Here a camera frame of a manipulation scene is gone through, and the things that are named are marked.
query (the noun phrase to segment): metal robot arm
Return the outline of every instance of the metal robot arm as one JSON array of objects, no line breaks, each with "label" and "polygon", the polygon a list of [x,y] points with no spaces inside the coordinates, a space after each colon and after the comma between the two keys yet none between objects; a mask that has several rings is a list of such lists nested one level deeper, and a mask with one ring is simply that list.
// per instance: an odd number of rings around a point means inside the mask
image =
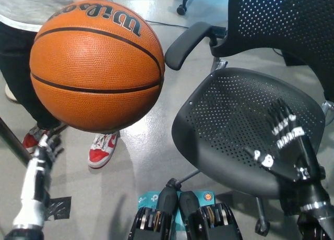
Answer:
[{"label": "metal robot arm", "polygon": [[63,151],[59,135],[45,134],[30,160],[21,193],[22,207],[5,240],[43,240],[45,211],[50,201],[50,173]]}]

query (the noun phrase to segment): red sneaker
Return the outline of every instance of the red sneaker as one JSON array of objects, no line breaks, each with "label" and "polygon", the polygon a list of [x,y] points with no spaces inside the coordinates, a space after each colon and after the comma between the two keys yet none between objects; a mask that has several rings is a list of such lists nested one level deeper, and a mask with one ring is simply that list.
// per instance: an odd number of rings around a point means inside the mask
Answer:
[{"label": "red sneaker", "polygon": [[[66,126],[66,124],[62,123],[56,129],[60,129],[64,126]],[[40,129],[40,127],[35,125],[29,130],[29,132],[23,139],[22,141],[23,147],[25,147],[30,154],[33,154],[35,152],[36,146],[38,145],[38,142],[41,140],[42,136],[47,132],[48,130]]]},{"label": "red sneaker", "polygon": [[88,166],[92,169],[99,169],[105,166],[112,154],[114,153],[117,139],[120,137],[120,132],[113,134],[96,134],[93,144],[90,147]]}]

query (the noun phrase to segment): robotic hand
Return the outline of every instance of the robotic hand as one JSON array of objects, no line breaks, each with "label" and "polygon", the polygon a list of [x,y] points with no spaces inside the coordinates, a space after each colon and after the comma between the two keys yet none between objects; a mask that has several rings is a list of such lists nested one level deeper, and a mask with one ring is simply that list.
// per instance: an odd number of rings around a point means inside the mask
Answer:
[{"label": "robotic hand", "polygon": [[282,99],[271,105],[268,114],[277,155],[250,148],[245,151],[295,188],[302,212],[298,225],[303,239],[334,239],[334,207],[321,184],[323,175],[308,135]]},{"label": "robotic hand", "polygon": [[50,173],[63,151],[61,139],[53,132],[43,135],[30,160],[23,183],[22,208],[14,219],[13,229],[5,240],[43,240],[45,212],[50,201]]}]

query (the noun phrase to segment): orange basketball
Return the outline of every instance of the orange basketball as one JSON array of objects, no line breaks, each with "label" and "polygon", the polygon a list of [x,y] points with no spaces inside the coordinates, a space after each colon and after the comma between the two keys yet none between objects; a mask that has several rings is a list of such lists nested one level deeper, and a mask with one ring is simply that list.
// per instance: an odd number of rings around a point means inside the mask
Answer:
[{"label": "orange basketball", "polygon": [[125,128],[156,103],[165,71],[160,42],[132,10],[108,1],[71,4],[38,32],[31,80],[43,105],[85,131]]}]

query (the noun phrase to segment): mesh backrest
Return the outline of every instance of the mesh backrest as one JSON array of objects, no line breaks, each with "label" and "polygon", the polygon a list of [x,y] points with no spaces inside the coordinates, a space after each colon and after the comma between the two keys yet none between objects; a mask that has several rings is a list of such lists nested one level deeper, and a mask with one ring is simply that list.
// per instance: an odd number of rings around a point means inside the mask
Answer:
[{"label": "mesh backrest", "polygon": [[212,54],[260,47],[304,61],[334,101],[334,0],[229,0],[228,35]]}]

